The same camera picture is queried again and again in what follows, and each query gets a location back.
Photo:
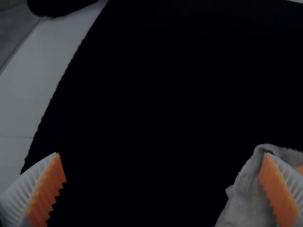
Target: white tile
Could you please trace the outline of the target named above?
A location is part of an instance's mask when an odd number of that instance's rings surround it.
[[[0,75],[0,136],[34,136],[58,82],[105,4],[46,18],[24,42]]]
[[[32,140],[0,137],[0,193],[20,176]]]

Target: gray towel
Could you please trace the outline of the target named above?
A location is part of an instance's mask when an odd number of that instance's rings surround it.
[[[303,165],[303,153],[279,148],[271,144],[256,146],[253,155],[245,163],[234,185],[226,189],[228,201],[218,218],[216,227],[275,227],[276,217],[265,192],[259,184],[258,174],[264,152],[271,152],[294,168]],[[299,217],[295,226],[303,226]]]

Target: black mat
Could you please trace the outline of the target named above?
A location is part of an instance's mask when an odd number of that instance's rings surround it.
[[[68,182],[48,225],[213,226],[256,145],[303,150],[264,95],[278,93],[265,76],[300,52],[302,22],[282,0],[110,1],[21,171],[60,153]]]

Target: gray floor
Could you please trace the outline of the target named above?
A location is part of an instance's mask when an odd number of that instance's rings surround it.
[[[61,77],[106,2],[44,18],[0,73],[0,194],[18,178]]]
[[[0,72],[41,19],[26,4],[0,11]]]
[[[0,0],[0,11],[26,3],[27,0]]]

